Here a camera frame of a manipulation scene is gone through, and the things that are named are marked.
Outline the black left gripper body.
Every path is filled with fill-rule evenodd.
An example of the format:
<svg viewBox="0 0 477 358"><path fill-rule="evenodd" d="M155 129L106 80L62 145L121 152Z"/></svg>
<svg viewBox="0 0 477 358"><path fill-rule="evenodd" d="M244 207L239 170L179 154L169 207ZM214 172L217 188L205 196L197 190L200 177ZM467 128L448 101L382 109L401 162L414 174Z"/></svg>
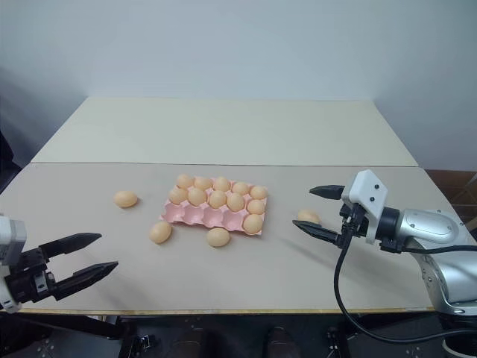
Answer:
<svg viewBox="0 0 477 358"><path fill-rule="evenodd" d="M51 257L60 254L58 248L38 247L20 254L19 262L10 267L6 282L16 302L38 302L48 297L59 301L57 282L47 271Z"/></svg>

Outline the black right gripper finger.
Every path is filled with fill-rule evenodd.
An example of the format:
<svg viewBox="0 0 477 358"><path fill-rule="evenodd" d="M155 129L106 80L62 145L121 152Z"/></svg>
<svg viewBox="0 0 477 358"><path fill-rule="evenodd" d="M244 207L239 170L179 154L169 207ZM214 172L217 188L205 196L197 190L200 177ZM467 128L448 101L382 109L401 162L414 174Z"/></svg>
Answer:
<svg viewBox="0 0 477 358"><path fill-rule="evenodd" d="M316 186L311 188L309 193L330 200L341 200L344 188L345 186L342 185Z"/></svg>
<svg viewBox="0 0 477 358"><path fill-rule="evenodd" d="M314 222L308 222L303 220L293 220L292 223L308 235L323 240L328 243L340 247L341 246L341 235L333 230L323 228L321 225Z"/></svg>

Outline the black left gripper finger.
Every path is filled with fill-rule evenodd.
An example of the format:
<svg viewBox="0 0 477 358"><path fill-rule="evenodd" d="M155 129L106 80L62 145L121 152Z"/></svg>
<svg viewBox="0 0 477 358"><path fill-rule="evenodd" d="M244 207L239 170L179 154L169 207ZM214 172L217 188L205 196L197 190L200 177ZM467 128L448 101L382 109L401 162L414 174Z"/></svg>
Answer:
<svg viewBox="0 0 477 358"><path fill-rule="evenodd" d="M100 233L76 233L71 236L57 239L40 245L43 257L46 261L60 254L70 254L90 245L97 239L101 238Z"/></svg>
<svg viewBox="0 0 477 358"><path fill-rule="evenodd" d="M53 297L59 301L92 286L105 278L118 264L118 261L99 263L74 272L71 277L55 283Z"/></svg>

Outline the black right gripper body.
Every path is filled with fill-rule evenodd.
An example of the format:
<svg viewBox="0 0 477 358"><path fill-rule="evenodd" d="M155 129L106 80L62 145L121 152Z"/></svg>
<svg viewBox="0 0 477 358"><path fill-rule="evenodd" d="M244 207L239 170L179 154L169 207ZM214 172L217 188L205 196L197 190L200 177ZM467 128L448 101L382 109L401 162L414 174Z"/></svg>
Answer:
<svg viewBox="0 0 477 358"><path fill-rule="evenodd" d="M365 214L366 211L360 204L342 205L339 212L342 217L341 234L337 238L339 248L343 248L353 237L366 237L369 221Z"/></svg>

